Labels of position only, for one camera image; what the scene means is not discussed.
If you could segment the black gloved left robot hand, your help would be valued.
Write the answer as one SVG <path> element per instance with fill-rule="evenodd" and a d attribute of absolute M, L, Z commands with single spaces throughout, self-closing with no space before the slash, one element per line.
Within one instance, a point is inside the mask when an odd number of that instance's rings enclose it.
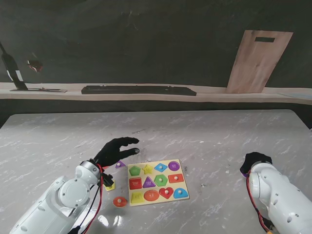
<path fill-rule="evenodd" d="M 139 148 L 132 148 L 121 151 L 121 147 L 126 147 L 131 144 L 138 144 L 139 140 L 133 137 L 115 138 L 104 145 L 94 158 L 94 162 L 101 167 L 112 166 L 124 158 L 137 155 Z"/>

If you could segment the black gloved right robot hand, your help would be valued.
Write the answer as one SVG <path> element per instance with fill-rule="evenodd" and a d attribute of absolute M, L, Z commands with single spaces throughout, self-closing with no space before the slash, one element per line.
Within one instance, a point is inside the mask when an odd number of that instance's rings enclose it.
<path fill-rule="evenodd" d="M 240 167 L 240 172 L 246 177 L 248 172 L 251 170 L 252 166 L 255 163 L 269 163 L 272 164 L 272 158 L 259 153 L 259 152 L 252 152 L 252 153 L 248 153 L 245 155 L 245 160 L 242 164 L 242 166 Z"/>

